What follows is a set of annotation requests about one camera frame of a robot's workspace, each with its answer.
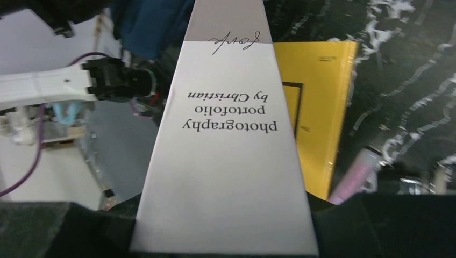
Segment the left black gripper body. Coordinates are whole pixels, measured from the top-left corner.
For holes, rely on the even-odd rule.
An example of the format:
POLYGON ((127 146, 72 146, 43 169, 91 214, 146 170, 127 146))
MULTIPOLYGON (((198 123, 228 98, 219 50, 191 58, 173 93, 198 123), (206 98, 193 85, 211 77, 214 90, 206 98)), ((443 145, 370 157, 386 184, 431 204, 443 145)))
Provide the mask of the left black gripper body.
POLYGON ((55 35, 71 38, 72 25, 86 22, 111 4, 109 0, 1 0, 1 18, 31 10, 55 35))

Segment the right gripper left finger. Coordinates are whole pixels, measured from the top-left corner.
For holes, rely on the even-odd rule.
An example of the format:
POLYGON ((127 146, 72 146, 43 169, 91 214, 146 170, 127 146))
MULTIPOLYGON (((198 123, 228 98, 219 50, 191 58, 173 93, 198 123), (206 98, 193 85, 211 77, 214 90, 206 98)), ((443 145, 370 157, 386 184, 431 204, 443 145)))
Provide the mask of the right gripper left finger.
POLYGON ((132 257, 140 195, 91 210, 74 202, 2 202, 1 257, 132 257))

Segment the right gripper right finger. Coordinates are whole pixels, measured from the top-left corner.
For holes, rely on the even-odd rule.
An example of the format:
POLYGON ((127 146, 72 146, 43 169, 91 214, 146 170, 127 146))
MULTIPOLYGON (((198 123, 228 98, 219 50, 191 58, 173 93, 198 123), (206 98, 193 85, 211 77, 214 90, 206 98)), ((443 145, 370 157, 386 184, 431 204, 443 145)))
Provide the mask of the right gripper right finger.
POLYGON ((321 257, 455 257, 454 195, 310 197, 321 257))

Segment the navy blue student backpack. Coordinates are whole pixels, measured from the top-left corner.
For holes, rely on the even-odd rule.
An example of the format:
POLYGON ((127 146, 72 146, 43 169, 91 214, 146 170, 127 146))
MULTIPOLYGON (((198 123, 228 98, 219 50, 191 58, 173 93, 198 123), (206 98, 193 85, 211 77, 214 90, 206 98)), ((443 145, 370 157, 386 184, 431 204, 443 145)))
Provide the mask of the navy blue student backpack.
POLYGON ((135 55, 158 58, 180 46, 195 2, 186 0, 113 1, 109 6, 115 39, 135 55))

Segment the grey white photography portfolio book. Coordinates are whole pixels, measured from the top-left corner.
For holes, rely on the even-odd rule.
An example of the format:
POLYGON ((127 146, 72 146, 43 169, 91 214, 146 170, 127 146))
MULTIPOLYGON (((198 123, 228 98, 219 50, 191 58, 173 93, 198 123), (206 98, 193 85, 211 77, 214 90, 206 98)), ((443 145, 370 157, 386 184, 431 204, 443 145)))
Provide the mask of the grey white photography portfolio book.
POLYGON ((131 250, 319 254, 262 1, 196 1, 131 250))

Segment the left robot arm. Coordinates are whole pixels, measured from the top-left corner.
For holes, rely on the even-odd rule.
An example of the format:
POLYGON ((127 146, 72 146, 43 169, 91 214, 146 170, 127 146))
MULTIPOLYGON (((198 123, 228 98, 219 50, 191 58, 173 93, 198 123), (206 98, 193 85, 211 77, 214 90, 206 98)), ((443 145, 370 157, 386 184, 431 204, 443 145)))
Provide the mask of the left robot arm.
MULTIPOLYGON (((110 1, 1 1, 1 17, 32 10, 55 35, 71 38, 71 25, 85 22, 110 1)), ((107 57, 41 72, 1 76, 1 110, 64 101, 128 102, 155 94, 156 78, 148 69, 126 67, 107 57)))

